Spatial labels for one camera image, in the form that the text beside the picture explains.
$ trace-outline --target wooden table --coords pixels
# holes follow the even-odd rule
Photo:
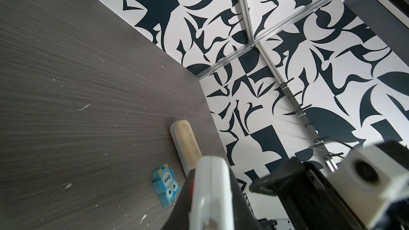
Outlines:
[[[152,172],[184,182],[170,125],[225,156],[197,77],[97,0],[0,16],[0,229],[159,229]]]

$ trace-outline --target wire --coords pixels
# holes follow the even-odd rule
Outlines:
[[[345,157],[344,157],[344,156],[340,156],[340,155],[337,155],[337,154],[331,153],[330,151],[322,150],[322,149],[319,149],[319,148],[316,148],[316,147],[311,147],[311,148],[312,148],[312,149],[319,150],[319,151],[323,151],[323,152],[326,152],[326,153],[329,153],[329,156],[338,156],[338,157],[341,157],[342,159],[345,159]]]
[[[354,147],[352,147],[352,146],[350,146],[350,145],[348,145],[348,144],[346,144],[346,143],[344,143],[344,142],[342,142],[342,141],[336,141],[336,140],[324,141],[322,144],[325,144],[325,143],[328,143],[328,142],[332,142],[332,141],[341,143],[342,145],[344,145],[344,146],[346,146],[346,147],[349,147],[350,149],[354,149]]]

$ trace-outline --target white speck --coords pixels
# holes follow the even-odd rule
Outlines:
[[[141,224],[142,224],[142,220],[144,220],[144,219],[146,218],[146,216],[147,216],[147,215],[145,214],[145,215],[142,217],[141,222],[140,222]]]
[[[84,108],[88,107],[89,105],[91,105],[91,103],[90,103],[90,104],[88,104],[88,105],[86,105],[86,106],[85,106],[85,107],[83,107],[82,109],[79,109],[78,111],[83,110]]]

